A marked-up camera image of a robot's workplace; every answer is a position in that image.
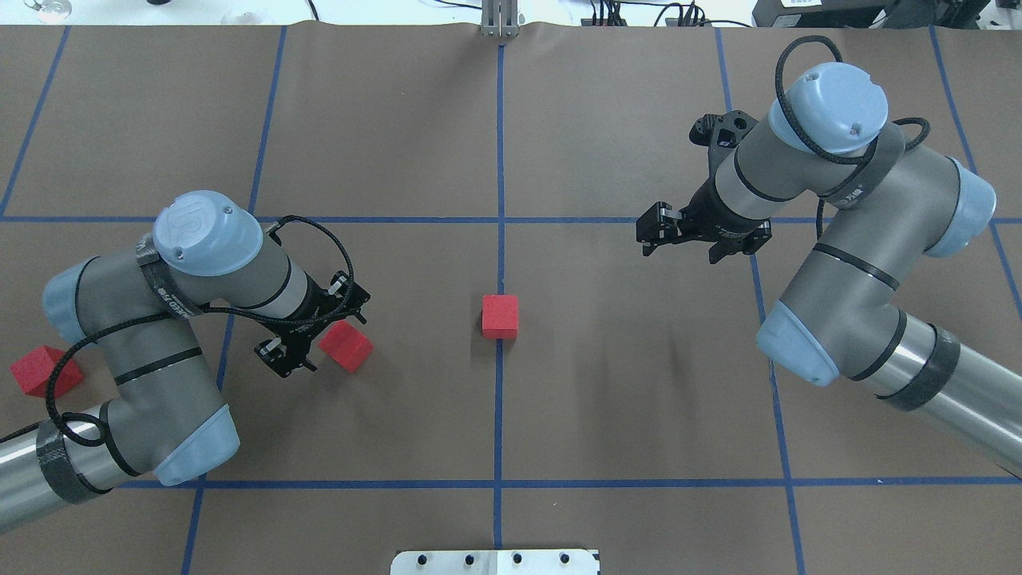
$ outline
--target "light blue cap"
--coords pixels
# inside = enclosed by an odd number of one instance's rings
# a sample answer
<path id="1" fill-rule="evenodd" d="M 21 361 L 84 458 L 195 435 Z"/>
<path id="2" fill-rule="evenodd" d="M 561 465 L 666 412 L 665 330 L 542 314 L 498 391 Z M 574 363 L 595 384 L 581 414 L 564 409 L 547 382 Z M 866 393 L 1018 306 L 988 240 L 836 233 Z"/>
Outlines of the light blue cap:
<path id="1" fill-rule="evenodd" d="M 159 483 L 177 485 L 218 468 L 240 445 L 230 410 L 224 405 L 171 451 L 152 473 Z"/>
<path id="2" fill-rule="evenodd" d="M 43 314 L 68 344 L 85 339 L 85 332 L 78 321 L 78 280 L 91 260 L 86 259 L 53 276 L 43 290 Z"/>
<path id="3" fill-rule="evenodd" d="M 252 260 L 263 246 L 263 228 L 231 198 L 200 189 L 178 196 L 159 212 L 152 242 L 174 269 L 211 277 Z"/>
<path id="4" fill-rule="evenodd" d="M 959 200 L 955 205 L 955 214 L 940 239 L 927 249 L 925 253 L 934 257 L 945 257 L 969 244 L 986 229 L 993 217 L 993 208 L 997 206 L 997 194 L 993 186 L 986 180 L 973 174 L 954 157 L 959 171 Z"/>
<path id="5" fill-rule="evenodd" d="M 805 133 L 831 153 L 847 153 L 877 137 L 887 123 L 887 96 L 866 71 L 844 62 L 810 67 L 787 91 L 788 101 Z M 770 126 L 795 149 L 808 151 L 775 99 Z"/>
<path id="6" fill-rule="evenodd" d="M 840 375 L 816 336 L 780 301 L 759 328 L 756 347 L 810 384 L 823 387 Z"/>

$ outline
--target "robotic arm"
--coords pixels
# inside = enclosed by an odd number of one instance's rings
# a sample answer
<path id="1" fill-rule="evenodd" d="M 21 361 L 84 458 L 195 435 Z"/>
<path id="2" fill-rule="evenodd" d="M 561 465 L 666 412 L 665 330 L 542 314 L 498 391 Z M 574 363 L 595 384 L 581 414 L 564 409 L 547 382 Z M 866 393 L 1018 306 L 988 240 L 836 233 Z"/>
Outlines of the robotic arm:
<path id="1" fill-rule="evenodd" d="M 838 61 L 803 74 L 787 94 L 787 54 L 823 42 Z M 867 73 L 840 61 L 824 37 L 796 40 L 778 62 L 759 123 L 741 111 L 707 115 L 690 139 L 709 146 L 710 177 L 676 210 L 657 202 L 636 223 L 643 254 L 658 245 L 713 242 L 710 262 L 755 252 L 770 215 L 804 190 L 837 207 L 756 336 L 775 363 L 818 386 L 839 375 L 912 412 L 1022 476 L 1022 378 L 890 304 L 920 255 L 946 256 L 983 231 L 992 187 L 958 160 L 919 145 L 925 121 L 887 121 Z M 921 124 L 905 142 L 896 124 Z"/>
<path id="2" fill-rule="evenodd" d="M 281 247 L 277 231 L 295 220 L 324 231 L 347 259 L 327 290 Z M 60 416 L 50 395 L 50 420 L 0 443 L 0 533 L 149 471 L 176 485 L 229 460 L 237 432 L 186 320 L 216 312 L 257 320 L 276 336 L 256 348 L 269 368 L 284 378 L 315 371 L 306 355 L 323 330 L 351 316 L 365 324 L 369 294 L 353 276 L 340 242 L 319 224 L 288 215 L 264 233 L 228 197 L 200 190 L 164 209 L 134 248 L 54 277 L 43 295 L 48 320 L 79 342 L 73 351 L 97 340 L 121 397 Z M 235 307 L 208 304 L 217 299 Z"/>

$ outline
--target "white bracket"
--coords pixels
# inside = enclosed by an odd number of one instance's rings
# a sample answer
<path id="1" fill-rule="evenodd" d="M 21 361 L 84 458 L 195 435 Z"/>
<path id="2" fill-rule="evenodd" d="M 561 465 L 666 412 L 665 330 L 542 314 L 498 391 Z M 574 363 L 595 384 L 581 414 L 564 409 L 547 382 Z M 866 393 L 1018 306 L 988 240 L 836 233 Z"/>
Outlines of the white bracket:
<path id="1" fill-rule="evenodd" d="M 402 552 L 390 563 L 390 575 L 600 575 L 600 552 Z"/>
<path id="2" fill-rule="evenodd" d="M 493 38 L 518 36 L 518 0 L 482 0 L 479 32 Z"/>

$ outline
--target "red cube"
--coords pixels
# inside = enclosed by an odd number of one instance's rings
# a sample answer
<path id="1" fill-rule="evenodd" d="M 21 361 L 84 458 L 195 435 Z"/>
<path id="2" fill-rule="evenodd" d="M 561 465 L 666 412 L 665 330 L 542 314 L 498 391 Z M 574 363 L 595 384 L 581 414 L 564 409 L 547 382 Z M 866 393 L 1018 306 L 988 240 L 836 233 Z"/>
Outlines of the red cube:
<path id="1" fill-rule="evenodd" d="M 482 337 L 487 340 L 518 337 L 518 296 L 482 297 Z"/>
<path id="2" fill-rule="evenodd" d="M 373 343 L 347 322 L 338 322 L 320 340 L 319 347 L 334 362 L 354 374 L 373 351 Z"/>
<path id="3" fill-rule="evenodd" d="M 50 378 L 53 368 L 63 356 L 64 352 L 49 346 L 39 346 L 29 352 L 28 355 L 18 360 L 10 367 L 10 373 L 17 381 L 21 392 L 34 397 L 46 397 L 46 380 Z M 64 366 L 60 377 L 57 378 L 57 385 L 53 396 L 60 397 L 67 390 L 77 386 L 83 380 L 82 371 L 72 360 Z"/>

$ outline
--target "white mounting plate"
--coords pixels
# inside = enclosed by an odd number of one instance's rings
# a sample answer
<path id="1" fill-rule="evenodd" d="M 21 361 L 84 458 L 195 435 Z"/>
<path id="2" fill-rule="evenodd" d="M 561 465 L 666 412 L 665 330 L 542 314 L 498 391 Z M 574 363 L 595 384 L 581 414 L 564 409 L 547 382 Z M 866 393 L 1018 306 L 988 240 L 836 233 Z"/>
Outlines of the white mounting plate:
<path id="1" fill-rule="evenodd" d="M 390 575 L 600 575 L 599 558 L 595 549 L 402 552 Z"/>

